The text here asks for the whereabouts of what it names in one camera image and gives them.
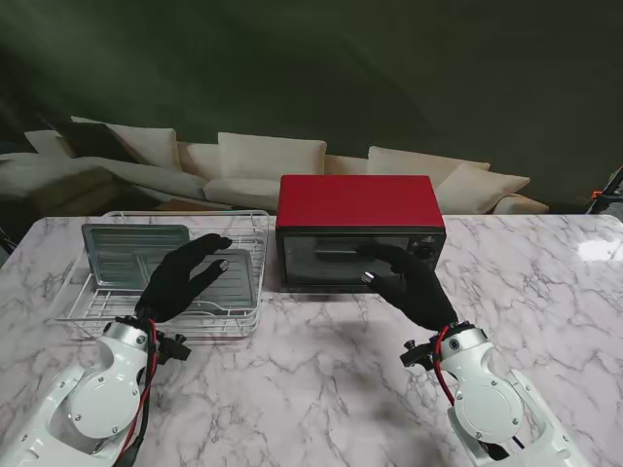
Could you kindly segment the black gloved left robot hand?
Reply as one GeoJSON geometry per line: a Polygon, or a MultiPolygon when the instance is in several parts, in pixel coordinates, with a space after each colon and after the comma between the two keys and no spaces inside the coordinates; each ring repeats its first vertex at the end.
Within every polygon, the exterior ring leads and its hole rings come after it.
{"type": "Polygon", "coordinates": [[[194,276],[191,276],[192,271],[208,255],[228,249],[231,245],[228,237],[208,233],[167,253],[135,306],[136,317],[165,323],[184,312],[229,268],[229,262],[215,260],[194,276]]]}

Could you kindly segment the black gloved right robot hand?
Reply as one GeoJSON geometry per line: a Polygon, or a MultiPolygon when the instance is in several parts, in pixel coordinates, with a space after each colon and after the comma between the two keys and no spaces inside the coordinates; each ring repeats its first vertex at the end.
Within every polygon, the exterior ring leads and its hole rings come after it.
{"type": "Polygon", "coordinates": [[[403,287],[392,284],[387,277],[369,272],[363,273],[362,281],[415,324],[441,332],[458,321],[436,273],[423,261],[394,245],[364,243],[356,248],[356,252],[389,264],[392,272],[404,277],[403,287]]]}

